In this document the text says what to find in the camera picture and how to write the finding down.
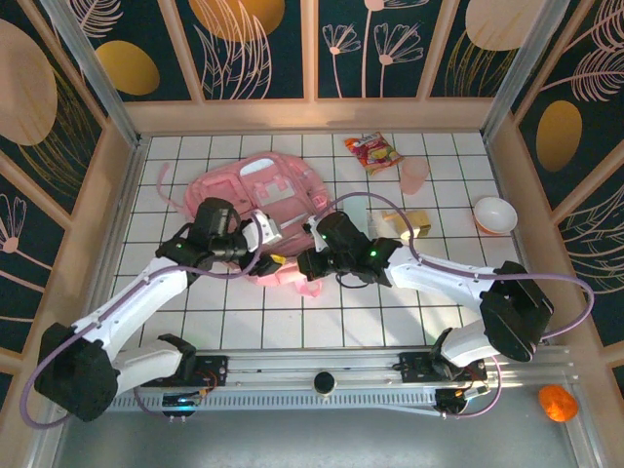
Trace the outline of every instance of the yellow tag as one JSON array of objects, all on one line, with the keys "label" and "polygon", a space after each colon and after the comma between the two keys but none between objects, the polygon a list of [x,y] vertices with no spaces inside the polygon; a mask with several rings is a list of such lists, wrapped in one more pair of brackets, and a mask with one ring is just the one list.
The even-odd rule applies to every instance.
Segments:
[{"label": "yellow tag", "polygon": [[286,264],[286,257],[285,256],[279,256],[279,255],[271,255],[271,258],[273,258],[273,261],[275,261],[276,263],[279,263],[280,265],[285,265]]}]

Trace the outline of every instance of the pink backpack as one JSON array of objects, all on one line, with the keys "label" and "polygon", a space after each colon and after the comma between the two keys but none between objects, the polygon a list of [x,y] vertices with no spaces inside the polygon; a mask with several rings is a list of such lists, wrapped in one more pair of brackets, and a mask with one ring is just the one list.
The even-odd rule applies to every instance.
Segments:
[{"label": "pink backpack", "polygon": [[273,275],[250,276],[250,281],[260,286],[294,283],[299,293],[312,297],[321,293],[320,282],[308,283],[299,272],[295,256],[314,247],[314,240],[302,225],[326,207],[330,198],[321,178],[301,158],[266,152],[208,171],[188,185],[183,206],[162,194],[160,185],[166,170],[163,167],[159,177],[159,194],[189,220],[195,218],[206,198],[217,197],[232,203],[241,219],[260,209],[280,226],[283,239],[264,252],[284,256],[287,263]]}]

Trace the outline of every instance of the white bowl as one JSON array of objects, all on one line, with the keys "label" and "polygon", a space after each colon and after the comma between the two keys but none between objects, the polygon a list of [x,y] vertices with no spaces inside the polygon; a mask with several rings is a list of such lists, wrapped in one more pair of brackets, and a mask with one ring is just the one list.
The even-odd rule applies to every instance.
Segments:
[{"label": "white bowl", "polygon": [[477,202],[475,219],[479,227],[490,234],[509,234],[518,224],[514,207],[496,197],[482,198]]}]

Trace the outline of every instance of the orange ball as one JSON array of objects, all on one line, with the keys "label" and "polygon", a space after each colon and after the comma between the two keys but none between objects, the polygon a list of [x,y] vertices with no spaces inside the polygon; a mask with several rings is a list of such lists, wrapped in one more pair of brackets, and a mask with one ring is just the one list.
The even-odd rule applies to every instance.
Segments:
[{"label": "orange ball", "polygon": [[539,404],[553,421],[567,422],[578,413],[578,403],[561,385],[547,385],[539,391]]}]

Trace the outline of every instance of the chip bag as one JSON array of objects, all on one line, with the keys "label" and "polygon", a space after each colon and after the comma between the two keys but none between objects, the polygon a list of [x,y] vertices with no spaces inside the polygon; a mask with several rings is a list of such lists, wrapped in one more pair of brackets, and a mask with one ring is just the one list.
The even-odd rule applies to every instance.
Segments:
[{"label": "chip bag", "polygon": [[403,160],[403,156],[397,153],[397,150],[386,141],[380,132],[364,138],[348,138],[344,144],[371,176],[399,164]]}]

